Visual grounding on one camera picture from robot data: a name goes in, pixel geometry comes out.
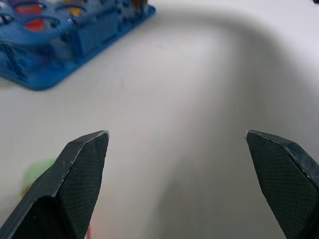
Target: green blurry object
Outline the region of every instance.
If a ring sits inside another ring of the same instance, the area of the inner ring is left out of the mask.
[[[49,167],[51,167],[54,162],[55,159],[47,159],[35,161],[29,166],[28,170],[25,172],[22,178],[22,197],[29,190],[29,188],[35,182],[35,180]]]

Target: white table surface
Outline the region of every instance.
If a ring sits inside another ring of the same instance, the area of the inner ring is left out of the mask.
[[[319,6],[154,0],[155,17],[56,87],[0,81],[0,223],[32,161],[108,129],[97,239],[283,239],[245,130],[319,159]]]

